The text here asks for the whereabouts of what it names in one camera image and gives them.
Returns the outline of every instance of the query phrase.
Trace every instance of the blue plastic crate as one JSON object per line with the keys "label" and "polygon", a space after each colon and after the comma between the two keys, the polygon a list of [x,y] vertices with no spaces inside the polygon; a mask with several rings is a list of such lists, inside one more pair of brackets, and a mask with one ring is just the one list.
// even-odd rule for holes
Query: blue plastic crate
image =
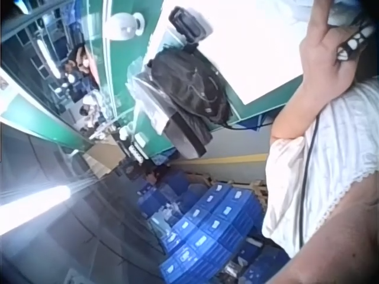
{"label": "blue plastic crate", "polygon": [[215,210],[214,215],[231,223],[242,236],[246,237],[253,228],[253,219],[249,217],[243,206],[237,202],[224,200]]}
{"label": "blue plastic crate", "polygon": [[192,183],[189,185],[188,191],[200,199],[208,191],[208,187],[202,183]]}
{"label": "blue plastic crate", "polygon": [[265,284],[290,260],[284,250],[266,246],[242,276],[254,284]]}
{"label": "blue plastic crate", "polygon": [[159,191],[155,190],[155,188],[151,188],[138,199],[137,205],[143,216],[145,218],[150,218],[167,202],[168,200]]}
{"label": "blue plastic crate", "polygon": [[200,226],[203,222],[208,220],[208,218],[211,216],[209,211],[205,210],[202,207],[199,207],[197,205],[193,206],[191,210],[189,210],[184,217],[189,219],[193,224],[196,226]]}
{"label": "blue plastic crate", "polygon": [[197,202],[197,205],[212,213],[218,204],[226,197],[231,188],[232,187],[226,183],[217,183],[203,195]]}
{"label": "blue plastic crate", "polygon": [[184,275],[188,275],[186,281],[193,278],[196,280],[195,283],[204,283],[219,271],[187,244],[183,245],[173,257],[181,265]]}
{"label": "blue plastic crate", "polygon": [[199,201],[200,197],[191,191],[184,192],[180,197],[180,209],[186,214]]}
{"label": "blue plastic crate", "polygon": [[166,220],[167,224],[172,228],[183,217],[183,214],[178,211],[172,211],[171,216]]}
{"label": "blue plastic crate", "polygon": [[230,251],[201,230],[197,230],[191,234],[187,240],[187,244],[196,251],[199,257],[204,257],[206,261],[218,269],[222,269],[232,257]]}
{"label": "blue plastic crate", "polygon": [[212,215],[200,227],[205,233],[222,244],[228,251],[236,252],[236,249],[244,241],[244,237],[228,222],[216,215]]}
{"label": "blue plastic crate", "polygon": [[176,202],[179,198],[171,186],[166,183],[161,182],[158,190],[170,203]]}
{"label": "blue plastic crate", "polygon": [[162,178],[162,182],[169,185],[178,196],[186,192],[190,185],[187,176],[181,170],[170,171]]}
{"label": "blue plastic crate", "polygon": [[161,240],[162,245],[168,254],[173,254],[184,244],[183,239],[175,230],[171,230],[171,232],[164,235]]}
{"label": "blue plastic crate", "polygon": [[258,228],[256,224],[254,224],[253,228],[249,232],[249,236],[262,238],[262,228]]}
{"label": "blue plastic crate", "polygon": [[259,256],[259,254],[262,251],[263,243],[256,240],[254,241],[255,243],[245,241],[245,243],[243,244],[243,246],[237,254],[237,259],[240,258],[240,261],[242,261],[244,266],[248,266],[251,263],[253,263],[253,261]]}
{"label": "blue plastic crate", "polygon": [[182,240],[185,240],[197,227],[188,218],[182,217],[173,227]]}
{"label": "blue plastic crate", "polygon": [[258,229],[262,229],[263,219],[264,219],[264,210],[259,201],[259,199],[247,189],[242,188],[232,188],[226,200],[229,200],[231,203],[238,203],[243,207],[243,210],[253,219],[254,224]]}
{"label": "blue plastic crate", "polygon": [[181,283],[185,277],[183,268],[175,257],[169,257],[159,268],[167,284]]}

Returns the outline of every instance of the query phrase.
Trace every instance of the black strap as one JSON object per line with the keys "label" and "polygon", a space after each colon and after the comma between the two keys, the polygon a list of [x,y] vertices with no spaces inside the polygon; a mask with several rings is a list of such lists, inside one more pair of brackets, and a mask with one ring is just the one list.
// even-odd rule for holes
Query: black strap
{"label": "black strap", "polygon": [[261,128],[264,126],[269,126],[272,124],[273,124],[273,122],[269,122],[269,123],[260,124],[260,125],[254,126],[254,127],[243,127],[243,128],[234,128],[228,124],[220,124],[220,125],[226,129],[230,129],[230,130],[256,130],[258,128]]}
{"label": "black strap", "polygon": [[316,139],[317,130],[319,129],[320,114],[316,116],[316,124],[314,126],[314,132],[312,140],[310,142],[309,151],[306,160],[306,166],[304,170],[303,184],[301,185],[301,196],[300,196],[300,213],[298,218],[298,231],[299,231],[299,246],[302,248],[304,246],[304,233],[303,233],[303,222],[304,222],[304,200],[306,197],[306,186],[307,186],[307,177],[308,177],[308,168],[309,161],[311,158],[314,141]]}

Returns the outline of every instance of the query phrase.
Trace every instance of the hand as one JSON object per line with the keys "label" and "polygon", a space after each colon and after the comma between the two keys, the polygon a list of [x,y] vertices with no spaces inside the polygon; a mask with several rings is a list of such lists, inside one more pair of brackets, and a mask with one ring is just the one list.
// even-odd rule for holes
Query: hand
{"label": "hand", "polygon": [[314,1],[307,35],[300,44],[303,88],[325,102],[339,97],[351,86],[359,57],[337,61],[338,46],[358,29],[330,28],[327,21],[332,4],[332,0]]}
{"label": "hand", "polygon": [[78,69],[79,69],[79,71],[81,71],[84,74],[88,74],[89,73],[89,69],[86,68],[86,67],[84,67],[83,65],[78,66]]}

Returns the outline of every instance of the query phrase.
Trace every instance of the yellow stripe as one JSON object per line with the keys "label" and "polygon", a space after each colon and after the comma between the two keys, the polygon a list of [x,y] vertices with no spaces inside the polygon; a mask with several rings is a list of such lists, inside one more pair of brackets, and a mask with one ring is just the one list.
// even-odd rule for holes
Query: yellow stripe
{"label": "yellow stripe", "polygon": [[238,163],[256,163],[265,162],[268,154],[254,154],[245,156],[234,156],[212,159],[194,159],[194,160],[179,160],[171,164],[238,164]]}

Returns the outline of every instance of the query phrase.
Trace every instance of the fluorescent light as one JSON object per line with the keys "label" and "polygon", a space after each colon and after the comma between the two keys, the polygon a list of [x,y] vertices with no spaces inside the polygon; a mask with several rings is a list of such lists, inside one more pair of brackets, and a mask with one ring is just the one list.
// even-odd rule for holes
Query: fluorescent light
{"label": "fluorescent light", "polygon": [[68,74],[67,78],[69,79],[70,83],[75,82],[75,76],[73,74]]}
{"label": "fluorescent light", "polygon": [[0,206],[0,236],[69,199],[70,189],[57,186]]}
{"label": "fluorescent light", "polygon": [[25,3],[22,0],[15,1],[14,4],[17,7],[19,7],[19,9],[21,10],[21,12],[23,12],[23,14],[29,14],[28,8],[26,7]]}
{"label": "fluorescent light", "polygon": [[43,57],[46,60],[47,65],[49,65],[50,70],[53,72],[54,76],[56,76],[58,79],[60,79],[61,74],[60,74],[57,66],[55,65],[53,59],[51,58],[50,53],[47,50],[47,47],[45,46],[45,44],[41,40],[37,40],[37,44],[38,44],[38,47],[40,48],[40,50],[42,52]]}

